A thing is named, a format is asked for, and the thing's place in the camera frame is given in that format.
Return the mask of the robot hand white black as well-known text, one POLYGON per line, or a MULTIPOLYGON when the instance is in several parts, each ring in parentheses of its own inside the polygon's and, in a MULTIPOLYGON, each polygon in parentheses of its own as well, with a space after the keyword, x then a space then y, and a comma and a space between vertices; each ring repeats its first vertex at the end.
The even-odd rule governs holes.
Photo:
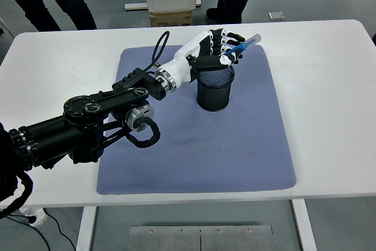
POLYGON ((191 82, 199 72, 217 71, 237 63, 241 50, 232 49, 244 41, 241 35, 224 28, 201 31, 157 71, 169 79, 172 88, 177 89, 182 83, 191 82))

